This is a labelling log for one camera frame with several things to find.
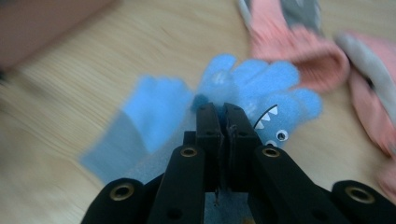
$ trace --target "screw hole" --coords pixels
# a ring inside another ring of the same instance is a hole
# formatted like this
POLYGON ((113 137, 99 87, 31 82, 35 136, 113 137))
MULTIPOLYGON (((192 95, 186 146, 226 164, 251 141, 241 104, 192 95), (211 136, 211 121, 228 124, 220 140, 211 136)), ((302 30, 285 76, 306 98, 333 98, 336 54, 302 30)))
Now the screw hole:
POLYGON ((134 194, 134 185, 130 183, 124 183, 117 185, 110 191, 110 198, 113 201, 123 201, 134 194))
POLYGON ((312 210, 312 216, 314 216, 314 218, 316 218, 319 221, 327 221, 329 219, 326 213, 318 209, 312 210))
POLYGON ((171 220, 179 220, 183 216, 183 213, 180 209, 172 208, 168 211, 167 215, 171 220))

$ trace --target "knit glove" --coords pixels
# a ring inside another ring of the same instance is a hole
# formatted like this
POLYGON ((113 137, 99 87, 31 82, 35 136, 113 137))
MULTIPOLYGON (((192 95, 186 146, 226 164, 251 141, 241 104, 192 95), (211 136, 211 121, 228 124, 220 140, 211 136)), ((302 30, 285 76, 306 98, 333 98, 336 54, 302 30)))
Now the knit glove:
POLYGON ((320 114, 319 96, 296 87, 299 74, 291 63, 250 59, 234 67, 235 63, 230 54, 221 54, 209 63, 193 109, 208 102, 219 111, 224 103, 238 105, 262 142, 276 147, 282 147, 300 124, 320 114))

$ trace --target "blurred glove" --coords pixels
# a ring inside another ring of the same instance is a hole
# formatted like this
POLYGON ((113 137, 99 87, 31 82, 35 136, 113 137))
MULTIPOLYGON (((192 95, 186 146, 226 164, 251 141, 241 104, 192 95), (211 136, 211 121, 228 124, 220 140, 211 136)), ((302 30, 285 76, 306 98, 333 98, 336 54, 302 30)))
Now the blurred glove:
MULTIPOLYGON (((141 77, 102 138, 81 157, 81 163, 105 183, 130 176, 137 164, 169 142, 174 147, 180 145, 173 137, 192 97, 181 79, 141 77)), ((150 172, 143 174, 152 177, 150 172)))
POLYGON ((239 8, 251 36, 253 58, 286 60, 298 67, 300 86, 331 91, 347 80, 347 56, 318 35, 315 0, 240 0, 239 8))

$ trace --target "wood grain surface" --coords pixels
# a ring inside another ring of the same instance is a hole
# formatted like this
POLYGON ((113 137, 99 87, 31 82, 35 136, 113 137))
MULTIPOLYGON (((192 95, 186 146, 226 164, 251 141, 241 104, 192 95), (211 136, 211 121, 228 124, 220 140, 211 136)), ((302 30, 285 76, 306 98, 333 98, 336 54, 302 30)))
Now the wood grain surface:
MULTIPOLYGON (((396 41, 396 1, 319 2, 328 38, 354 29, 396 41)), ((234 0, 125 0, 9 72, 0 87, 0 223, 79 223, 103 186, 78 156, 138 76, 182 77, 195 88, 222 52, 249 55, 234 0)), ((375 174, 387 158, 361 127, 347 85, 322 98, 322 116, 285 149, 325 189, 354 179, 380 191, 375 174)))

